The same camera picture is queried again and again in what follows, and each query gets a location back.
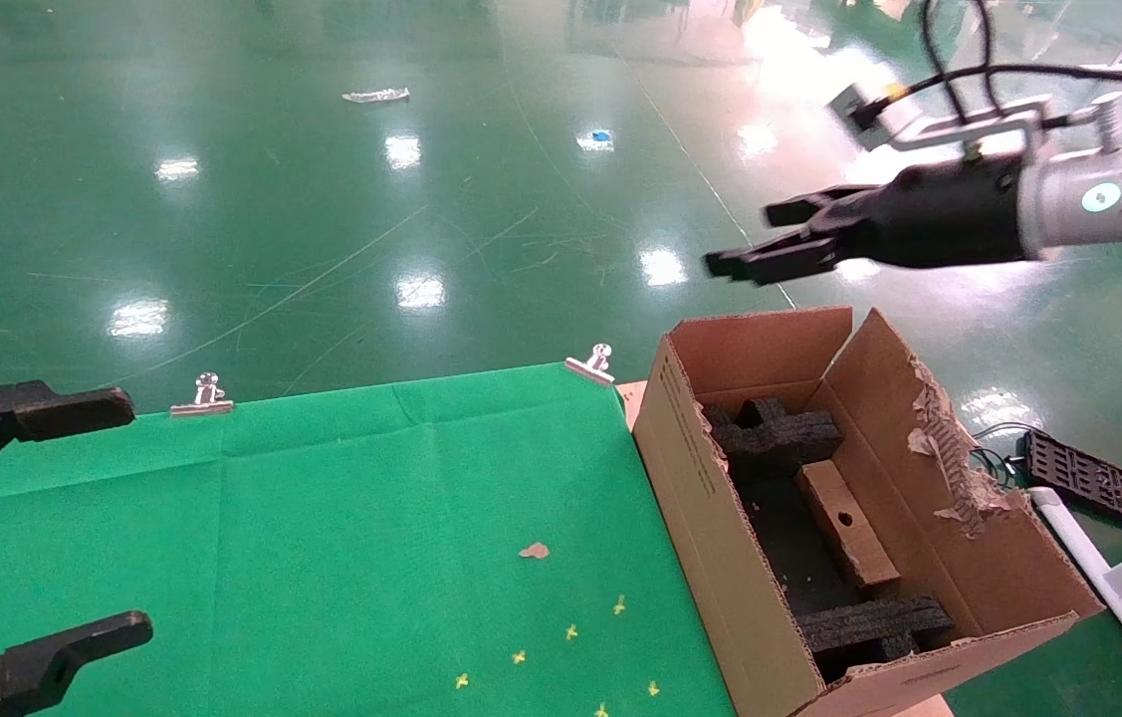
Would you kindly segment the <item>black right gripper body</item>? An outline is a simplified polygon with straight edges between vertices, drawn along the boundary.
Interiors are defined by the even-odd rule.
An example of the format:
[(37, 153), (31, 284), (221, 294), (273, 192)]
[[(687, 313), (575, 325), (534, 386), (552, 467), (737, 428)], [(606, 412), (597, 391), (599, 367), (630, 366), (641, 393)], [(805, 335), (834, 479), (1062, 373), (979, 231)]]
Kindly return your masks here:
[(1023, 160), (983, 157), (910, 166), (850, 196), (835, 241), (838, 259), (905, 269), (1026, 259), (1018, 222)]

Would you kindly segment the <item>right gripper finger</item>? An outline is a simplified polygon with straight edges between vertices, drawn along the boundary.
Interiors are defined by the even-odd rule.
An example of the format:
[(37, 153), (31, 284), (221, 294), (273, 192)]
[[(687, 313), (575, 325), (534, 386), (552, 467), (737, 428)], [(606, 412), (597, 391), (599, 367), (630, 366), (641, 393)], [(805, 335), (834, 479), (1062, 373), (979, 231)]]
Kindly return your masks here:
[(792, 233), (753, 248), (707, 252), (705, 268), (712, 278), (767, 286), (828, 274), (857, 255), (859, 233)]
[(765, 221), (770, 227), (785, 227), (809, 222), (815, 214), (833, 205), (834, 201), (852, 196), (857, 192), (879, 189), (875, 183), (843, 183), (815, 192), (775, 201), (765, 206)]

